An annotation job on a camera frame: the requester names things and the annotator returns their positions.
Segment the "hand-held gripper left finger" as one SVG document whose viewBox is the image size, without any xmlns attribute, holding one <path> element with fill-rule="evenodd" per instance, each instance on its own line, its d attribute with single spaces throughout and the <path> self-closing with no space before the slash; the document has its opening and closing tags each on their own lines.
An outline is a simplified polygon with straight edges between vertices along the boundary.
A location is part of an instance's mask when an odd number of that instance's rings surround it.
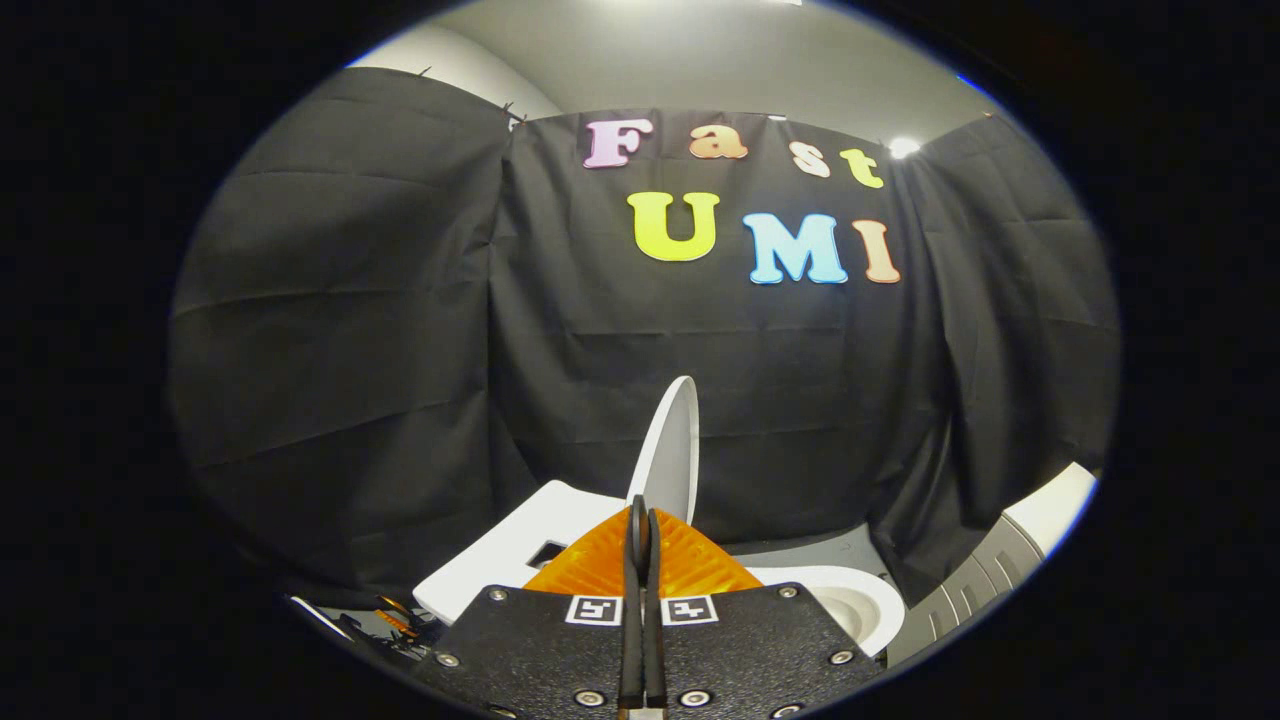
<svg viewBox="0 0 1280 720">
<path fill-rule="evenodd" d="M 604 552 L 554 565 L 618 591 L 545 592 L 488 584 L 412 678 L 498 719 L 636 719 L 648 707 L 648 507 L 632 497 L 605 521 Z"/>
</svg>

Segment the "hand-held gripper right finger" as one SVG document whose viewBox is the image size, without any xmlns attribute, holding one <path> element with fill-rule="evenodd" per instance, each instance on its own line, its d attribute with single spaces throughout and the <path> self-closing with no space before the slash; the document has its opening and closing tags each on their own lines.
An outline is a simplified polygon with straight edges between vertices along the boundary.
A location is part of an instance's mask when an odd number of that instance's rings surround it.
<svg viewBox="0 0 1280 720">
<path fill-rule="evenodd" d="M 751 571 L 668 512 L 648 514 L 649 719 L 812 712 L 881 674 L 887 585 L 836 566 Z"/>
</svg>

